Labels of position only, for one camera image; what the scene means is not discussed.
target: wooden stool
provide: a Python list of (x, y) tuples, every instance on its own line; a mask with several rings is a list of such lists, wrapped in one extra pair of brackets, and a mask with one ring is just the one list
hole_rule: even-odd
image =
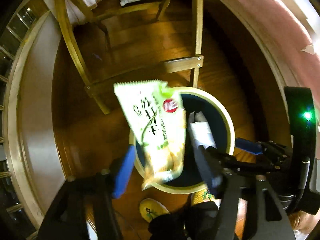
[[(159, 7), (158, 13), (156, 15), (156, 20), (159, 20), (167, 6), (170, 3), (170, 0), (162, 0), (161, 2), (144, 2), (140, 4), (134, 4), (126, 7), (121, 7), (120, 3), (117, 3), (115, 8), (106, 8), (103, 6), (95, 10), (95, 13), (91, 11), (89, 7), (84, 3), (83, 0), (71, 0), (74, 5), (76, 5), (81, 12), (86, 16), (89, 22), (95, 23), (105, 34), (108, 42), (108, 30), (101, 23), (101, 20), (121, 15), (125, 13), (130, 13), (133, 11), (145, 10), (148, 8)], [(113, 84), (116, 82), (129, 82), (135, 81), (132, 80), (132, 74), (139, 74), (140, 80), (152, 79), (152, 76), (155, 74), (162, 73), (173, 73), (182, 70), (191, 70), (190, 75), (190, 85), (197, 87), (199, 68), (203, 65), (203, 56), (201, 55), (201, 43), (202, 43), (202, 29), (203, 29), (203, 0), (192, 0), (192, 37), (193, 37), (193, 51), (194, 56), (186, 58), (176, 58), (169, 61), (160, 62), (154, 66), (141, 66), (138, 69), (131, 69), (126, 72), (121, 72), (116, 75), (113, 75), (105, 80), (93, 80), (88, 68), (84, 62), (84, 59), (81, 55), (79, 47), (76, 43), (76, 38), (73, 34), (72, 26), (70, 24), (65, 0), (55, 0), (55, 8), (57, 13), (58, 22), (61, 28), (61, 32), (64, 38), (64, 41), (67, 45), (71, 58), (76, 65), (76, 68), (84, 81), (85, 90), (88, 95), (96, 101), (100, 109), (104, 114), (108, 114), (110, 110), (102, 101), (100, 94), (102, 92), (112, 90)]]

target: snack package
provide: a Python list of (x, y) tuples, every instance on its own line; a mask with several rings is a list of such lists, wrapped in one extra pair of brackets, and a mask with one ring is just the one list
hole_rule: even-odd
[(114, 92), (145, 153), (142, 190), (151, 183), (179, 177), (186, 138), (186, 113), (180, 93), (159, 80), (117, 83)]

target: yellow round rim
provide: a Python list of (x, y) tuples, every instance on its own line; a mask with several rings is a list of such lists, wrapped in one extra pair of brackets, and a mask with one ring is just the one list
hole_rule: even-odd
[[(177, 90), (183, 94), (194, 95), (194, 96), (200, 97), (200, 98), (208, 101), (209, 103), (211, 103), (219, 111), (219, 113), (222, 116), (223, 121), (226, 125), (226, 128), (227, 128), (228, 138), (227, 138), (226, 152), (228, 154), (232, 155), (233, 150), (235, 148), (235, 130), (233, 127), (231, 117), (230, 117), (229, 113), (227, 112), (227, 110), (225, 109), (225, 107), (214, 96), (212, 96), (211, 94), (209, 94), (203, 90), (200, 90), (197, 88), (192, 88), (192, 87), (175, 87), (173, 89)], [(129, 134), (129, 144), (136, 146), (136, 139), (134, 137), (132, 130), (130, 130), (130, 134)], [(134, 149), (135, 149), (135, 153), (136, 153), (136, 159), (134, 162), (134, 166), (137, 169), (137, 171), (139, 172), (139, 174), (144, 178), (144, 167), (140, 162), (136, 147), (134, 147)], [(161, 190), (161, 191), (164, 191), (167, 193), (172, 193), (172, 194), (191, 194), (191, 193), (194, 193), (194, 192), (197, 192), (199, 190), (203, 190), (206, 188), (206, 184), (204, 182), (201, 182), (196, 185), (189, 186), (189, 187), (172, 187), (172, 186), (168, 186), (165, 184), (160, 185), (157, 183), (153, 183), (152, 186)]]

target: green light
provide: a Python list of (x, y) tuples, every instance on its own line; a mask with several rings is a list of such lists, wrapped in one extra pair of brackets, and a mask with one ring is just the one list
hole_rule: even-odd
[(304, 117), (305, 119), (307, 119), (308, 121), (310, 121), (310, 120), (312, 119), (312, 113), (311, 113), (311, 112), (305, 112), (305, 113), (303, 114), (303, 117)]

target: yellow shoe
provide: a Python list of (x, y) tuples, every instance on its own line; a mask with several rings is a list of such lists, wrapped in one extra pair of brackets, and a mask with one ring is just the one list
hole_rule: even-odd
[(191, 195), (191, 206), (207, 201), (214, 201), (217, 206), (220, 205), (220, 200), (216, 199), (214, 195), (210, 194), (207, 188)]
[(164, 205), (152, 198), (146, 198), (142, 200), (139, 209), (141, 216), (148, 223), (158, 216), (169, 214), (169, 211)]

